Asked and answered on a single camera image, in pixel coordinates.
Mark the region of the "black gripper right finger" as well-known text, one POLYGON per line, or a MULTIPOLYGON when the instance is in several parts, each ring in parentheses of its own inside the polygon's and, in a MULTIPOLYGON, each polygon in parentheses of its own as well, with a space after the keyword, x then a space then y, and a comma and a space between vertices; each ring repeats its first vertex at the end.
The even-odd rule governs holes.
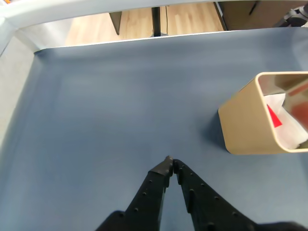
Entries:
POLYGON ((233 207, 182 161, 173 161, 187 212, 196 231, 306 231, 296 222, 258 224, 233 207))

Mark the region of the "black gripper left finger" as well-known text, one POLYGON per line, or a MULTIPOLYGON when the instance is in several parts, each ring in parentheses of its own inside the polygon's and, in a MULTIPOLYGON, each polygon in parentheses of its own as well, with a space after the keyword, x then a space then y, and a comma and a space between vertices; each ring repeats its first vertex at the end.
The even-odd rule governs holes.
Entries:
POLYGON ((173 175, 173 158, 167 156, 152 168, 125 211, 115 211, 97 228, 98 231, 160 230, 166 188, 173 175))

